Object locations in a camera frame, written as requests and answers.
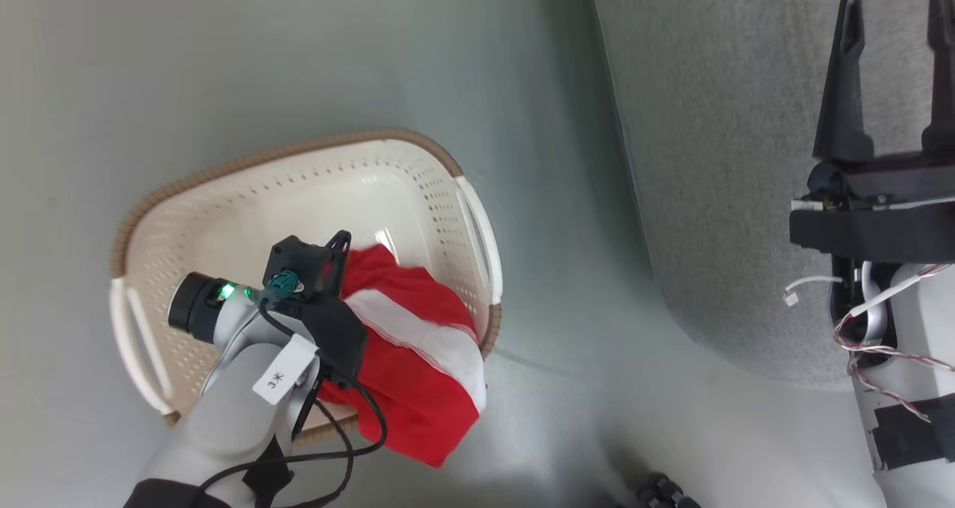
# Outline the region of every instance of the green light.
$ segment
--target green light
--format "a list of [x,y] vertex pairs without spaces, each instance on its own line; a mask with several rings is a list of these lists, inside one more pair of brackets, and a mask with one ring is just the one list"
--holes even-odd
[[229,296],[232,295],[232,292],[234,291],[236,291],[235,284],[222,284],[222,288],[219,290],[219,297],[225,301],[229,298]]

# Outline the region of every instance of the black sleeve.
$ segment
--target black sleeve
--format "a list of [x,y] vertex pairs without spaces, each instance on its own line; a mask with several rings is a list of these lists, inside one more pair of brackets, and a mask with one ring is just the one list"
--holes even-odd
[[123,508],[230,508],[205,493],[190,506],[197,490],[198,486],[150,478],[136,485]]

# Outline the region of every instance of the white wire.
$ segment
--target white wire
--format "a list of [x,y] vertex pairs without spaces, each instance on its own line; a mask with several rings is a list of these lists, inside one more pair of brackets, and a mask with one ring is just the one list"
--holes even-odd
[[788,286],[786,286],[786,293],[783,294],[782,300],[786,304],[792,305],[799,303],[799,296],[795,294],[795,288],[803,284],[808,283],[842,283],[841,277],[833,277],[832,275],[812,275],[812,277],[802,277],[802,279],[793,280]]
[[908,277],[908,279],[905,279],[894,286],[886,288],[886,291],[883,291],[883,293],[880,293],[876,297],[871,298],[871,300],[866,301],[863,304],[857,305],[856,307],[854,307],[852,310],[849,311],[849,314],[847,314],[847,316],[849,318],[860,317],[863,313],[866,312],[866,310],[870,310],[870,308],[874,307],[874,305],[884,303],[884,301],[887,301],[888,298],[891,298],[892,296],[907,289],[911,285],[918,283],[919,280],[936,276],[938,273],[941,273],[942,270],[946,269],[949,266],[950,264],[947,264],[947,263],[938,264],[937,266],[928,266],[927,268],[922,269],[919,273],[916,273],[913,276]]
[[811,277],[802,277],[802,279],[793,280],[788,286],[786,286],[786,291],[792,291],[792,288],[797,288],[803,284],[808,283],[842,283],[844,281],[842,277],[833,277],[832,275],[812,275]]

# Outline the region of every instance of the laundry basket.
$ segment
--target laundry basket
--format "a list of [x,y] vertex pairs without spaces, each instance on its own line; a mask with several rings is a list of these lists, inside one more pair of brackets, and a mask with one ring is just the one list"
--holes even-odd
[[[154,192],[116,233],[116,344],[134,385],[168,424],[189,412],[218,356],[166,322],[182,277],[200,271],[256,284],[274,243],[294,234],[324,244],[340,229],[351,231],[354,248],[383,243],[400,266],[423,266],[456,291],[487,358],[501,326],[501,260],[487,213],[454,158],[403,130],[290,145]],[[357,423],[350,407],[332,413],[345,426]],[[296,442],[331,434],[328,420],[311,413]]]

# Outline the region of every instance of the red cloth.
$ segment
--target red cloth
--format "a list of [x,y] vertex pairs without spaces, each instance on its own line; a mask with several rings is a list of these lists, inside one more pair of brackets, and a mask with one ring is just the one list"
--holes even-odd
[[[358,380],[388,420],[385,446],[440,467],[484,408],[468,308],[424,268],[397,266],[382,245],[348,253],[342,297],[369,329]],[[357,390],[328,383],[319,397],[355,407],[362,436],[378,439],[378,419]]]

